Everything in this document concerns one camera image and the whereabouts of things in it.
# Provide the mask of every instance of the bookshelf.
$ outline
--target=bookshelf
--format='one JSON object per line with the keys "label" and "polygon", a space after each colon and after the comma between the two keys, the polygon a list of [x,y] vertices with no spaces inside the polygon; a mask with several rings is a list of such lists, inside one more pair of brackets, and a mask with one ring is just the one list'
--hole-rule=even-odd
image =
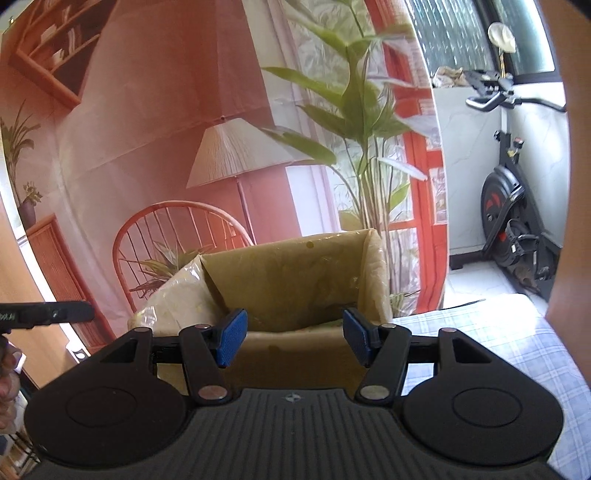
{"label": "bookshelf", "polygon": [[117,0],[35,0],[10,64],[68,108]]}

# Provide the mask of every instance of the checkered fabric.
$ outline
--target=checkered fabric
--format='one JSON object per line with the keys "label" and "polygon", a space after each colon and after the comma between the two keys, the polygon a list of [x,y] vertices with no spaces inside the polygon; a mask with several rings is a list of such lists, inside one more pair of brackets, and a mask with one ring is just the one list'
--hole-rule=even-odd
{"label": "checkered fabric", "polygon": [[[549,463],[568,480],[589,478],[591,392],[566,348],[527,296],[499,295],[395,321],[414,335],[436,336],[440,328],[455,327],[552,392],[564,410],[564,428]],[[432,364],[409,365],[403,394],[432,376]]]}

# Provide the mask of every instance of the white wall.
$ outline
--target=white wall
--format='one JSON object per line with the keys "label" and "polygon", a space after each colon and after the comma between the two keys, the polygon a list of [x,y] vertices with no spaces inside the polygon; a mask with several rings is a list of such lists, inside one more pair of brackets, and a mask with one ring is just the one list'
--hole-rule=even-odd
{"label": "white wall", "polygon": [[[515,93],[564,105],[564,88],[560,82],[517,85]],[[569,204],[567,114],[541,105],[522,105],[509,114],[509,126],[514,135],[525,140],[519,164],[530,184],[544,227],[562,244]]]}
{"label": "white wall", "polygon": [[480,192],[499,163],[499,144],[493,136],[501,127],[500,110],[480,113],[468,108],[465,100],[475,94],[470,87],[434,90],[447,176],[450,255],[484,245]]}

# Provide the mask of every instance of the wooden cabinet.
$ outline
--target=wooden cabinet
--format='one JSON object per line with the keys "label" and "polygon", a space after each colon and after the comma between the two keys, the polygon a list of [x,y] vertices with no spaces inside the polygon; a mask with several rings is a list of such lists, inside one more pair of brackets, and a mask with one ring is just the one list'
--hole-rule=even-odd
{"label": "wooden cabinet", "polygon": [[74,108],[100,34],[117,0],[35,0],[10,64]]}
{"label": "wooden cabinet", "polygon": [[86,300],[95,307],[94,321],[72,324],[88,351],[93,354],[113,341],[115,335],[76,268],[56,216],[37,222],[27,230],[27,237],[56,300]]}

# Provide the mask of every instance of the wooden chair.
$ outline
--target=wooden chair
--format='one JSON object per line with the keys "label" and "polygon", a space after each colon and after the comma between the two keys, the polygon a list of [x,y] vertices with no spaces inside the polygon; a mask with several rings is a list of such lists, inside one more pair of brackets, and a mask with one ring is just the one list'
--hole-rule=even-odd
{"label": "wooden chair", "polygon": [[214,206],[171,200],[146,207],[125,222],[113,243],[113,266],[134,312],[147,296],[132,290],[150,280],[138,262],[162,261],[159,244],[173,251],[206,253],[253,245],[245,228]]}

